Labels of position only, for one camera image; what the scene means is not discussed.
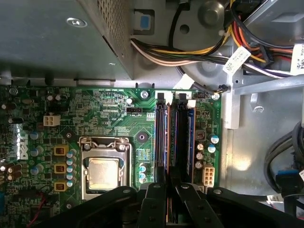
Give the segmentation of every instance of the cpu socket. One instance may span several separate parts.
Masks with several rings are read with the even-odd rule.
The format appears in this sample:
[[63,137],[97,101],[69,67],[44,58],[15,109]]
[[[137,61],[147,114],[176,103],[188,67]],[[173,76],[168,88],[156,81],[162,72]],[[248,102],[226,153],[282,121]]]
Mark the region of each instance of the cpu socket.
[[128,138],[80,137],[79,146],[83,200],[131,185],[132,145]]

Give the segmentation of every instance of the mounting hole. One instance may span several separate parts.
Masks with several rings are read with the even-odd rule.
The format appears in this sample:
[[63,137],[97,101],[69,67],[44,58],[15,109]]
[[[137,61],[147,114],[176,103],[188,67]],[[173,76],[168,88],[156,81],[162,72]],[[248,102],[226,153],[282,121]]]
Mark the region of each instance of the mounting hole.
[[181,26],[180,26],[180,32],[181,32],[182,34],[188,34],[189,31],[190,31],[190,28],[189,28],[188,25],[181,25]]

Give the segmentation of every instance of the capacitor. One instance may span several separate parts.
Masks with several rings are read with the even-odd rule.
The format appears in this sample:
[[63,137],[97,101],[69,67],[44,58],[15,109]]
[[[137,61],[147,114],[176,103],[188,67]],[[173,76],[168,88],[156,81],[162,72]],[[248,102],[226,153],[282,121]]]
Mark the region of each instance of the capacitor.
[[214,153],[216,151],[215,145],[209,143],[208,147],[207,147],[207,150],[208,150],[209,153]]
[[67,158],[72,158],[74,155],[76,154],[76,150],[75,149],[71,149],[69,152],[66,153],[66,157]]
[[70,173],[70,172],[73,172],[73,171],[75,170],[75,167],[76,167],[75,164],[69,165],[69,166],[66,168],[66,171],[69,172],[69,173]]
[[202,167],[203,167],[203,164],[202,164],[200,161],[197,161],[197,162],[195,163],[195,168],[201,169]]
[[43,137],[43,132],[31,132],[29,134],[29,138],[32,140],[37,140],[37,139],[41,139]]
[[17,164],[8,168],[8,173],[14,173],[22,169],[21,164]]
[[13,181],[19,177],[22,177],[22,172],[21,171],[18,171],[18,172],[15,172],[15,173],[12,173],[12,174],[9,174],[8,175],[8,180],[10,181]]
[[48,95],[48,96],[47,96],[47,100],[48,100],[48,101],[52,101],[53,99],[54,99],[54,97],[53,97],[52,95]]
[[197,153],[196,154],[196,159],[197,160],[202,160],[204,158],[203,154],[202,153]]
[[202,143],[199,143],[196,148],[199,150],[199,151],[202,151],[204,150],[204,145]]
[[1,108],[4,110],[14,110],[16,109],[16,104],[15,103],[5,103],[1,105]]
[[14,166],[14,163],[6,163],[0,166],[0,171],[5,172],[9,167]]
[[22,99],[21,102],[26,104],[26,105],[29,105],[31,103],[34,103],[34,100],[30,99],[30,98],[26,98],[26,99]]
[[30,174],[38,175],[38,173],[41,173],[42,171],[43,171],[43,165],[38,164],[30,170]]
[[43,148],[41,146],[36,147],[35,149],[30,151],[30,155],[32,157],[37,157],[43,153]]
[[133,103],[132,98],[127,98],[126,103],[127,103],[128,105],[131,105],[131,104]]
[[139,179],[145,179],[145,178],[146,178],[146,174],[144,174],[144,173],[139,174]]
[[76,162],[76,157],[72,157],[72,158],[68,158],[67,160],[66,160],[66,164],[67,165],[72,165],[73,163],[75,163]]
[[208,138],[209,138],[210,142],[212,142],[213,144],[219,143],[219,137],[215,134],[209,135]]
[[68,180],[68,181],[66,182],[66,185],[67,185],[69,188],[71,188],[75,183],[76,183],[76,178],[73,178],[73,179],[71,179],[71,180]]
[[60,101],[60,100],[61,100],[61,95],[60,95],[60,94],[57,94],[57,95],[55,96],[55,100]]
[[9,118],[9,124],[22,124],[24,123],[24,119],[20,117]]

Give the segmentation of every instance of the barcode label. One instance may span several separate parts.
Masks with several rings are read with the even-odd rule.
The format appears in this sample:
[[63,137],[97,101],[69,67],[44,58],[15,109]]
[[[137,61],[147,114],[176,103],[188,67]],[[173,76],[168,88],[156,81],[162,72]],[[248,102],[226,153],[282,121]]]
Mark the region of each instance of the barcode label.
[[250,56],[251,53],[243,46],[240,46],[228,59],[227,63],[224,65],[223,71],[229,76],[233,76]]
[[283,203],[284,199],[281,194],[267,196],[267,201],[270,203]]
[[304,74],[304,44],[294,45],[290,73],[293,75]]
[[194,80],[187,74],[184,74],[181,80],[175,85],[175,87],[173,87],[173,89],[190,89],[193,83]]

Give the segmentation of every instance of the motherboard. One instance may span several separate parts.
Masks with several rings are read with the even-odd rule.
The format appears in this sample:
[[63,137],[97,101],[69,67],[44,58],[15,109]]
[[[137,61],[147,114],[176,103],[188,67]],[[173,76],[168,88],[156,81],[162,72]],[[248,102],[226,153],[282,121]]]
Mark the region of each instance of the motherboard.
[[220,95],[189,90],[0,87],[0,227],[25,228],[178,166],[218,182]]

